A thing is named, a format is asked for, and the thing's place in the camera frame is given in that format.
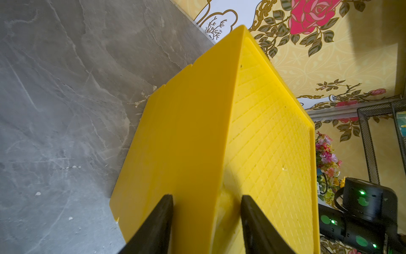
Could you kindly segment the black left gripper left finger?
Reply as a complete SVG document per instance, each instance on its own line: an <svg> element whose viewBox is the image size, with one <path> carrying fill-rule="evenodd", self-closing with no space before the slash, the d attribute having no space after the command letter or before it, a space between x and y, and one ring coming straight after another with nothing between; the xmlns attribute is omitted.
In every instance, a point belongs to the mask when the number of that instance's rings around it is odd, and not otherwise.
<svg viewBox="0 0 406 254"><path fill-rule="evenodd" d="M119 254L167 254L173 218L173 196L164 195Z"/></svg>

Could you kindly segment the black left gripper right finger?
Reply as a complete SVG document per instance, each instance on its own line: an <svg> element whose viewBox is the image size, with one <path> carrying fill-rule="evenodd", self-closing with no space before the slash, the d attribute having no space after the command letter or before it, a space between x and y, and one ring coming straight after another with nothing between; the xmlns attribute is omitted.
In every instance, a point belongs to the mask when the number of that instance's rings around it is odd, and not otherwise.
<svg viewBox="0 0 406 254"><path fill-rule="evenodd" d="M294 253L249 195L242 196L241 221L247 254Z"/></svg>

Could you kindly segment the yellow plastic drawer cabinet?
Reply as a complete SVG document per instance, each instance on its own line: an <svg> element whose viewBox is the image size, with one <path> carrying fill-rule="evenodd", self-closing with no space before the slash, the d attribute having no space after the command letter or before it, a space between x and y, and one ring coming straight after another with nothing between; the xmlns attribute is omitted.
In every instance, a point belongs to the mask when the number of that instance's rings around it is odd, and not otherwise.
<svg viewBox="0 0 406 254"><path fill-rule="evenodd" d="M110 200L126 243L167 194L172 254L245 253L244 195L320 252L315 125L243 25L148 98Z"/></svg>

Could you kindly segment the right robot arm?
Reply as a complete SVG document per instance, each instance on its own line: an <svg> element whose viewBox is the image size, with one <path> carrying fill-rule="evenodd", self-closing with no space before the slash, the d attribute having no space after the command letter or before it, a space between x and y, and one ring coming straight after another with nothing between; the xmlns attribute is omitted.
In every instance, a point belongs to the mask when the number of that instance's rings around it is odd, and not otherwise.
<svg viewBox="0 0 406 254"><path fill-rule="evenodd" d="M320 233L364 254L404 254L398 234L398 197L388 188L347 178L333 198L335 207L319 205Z"/></svg>

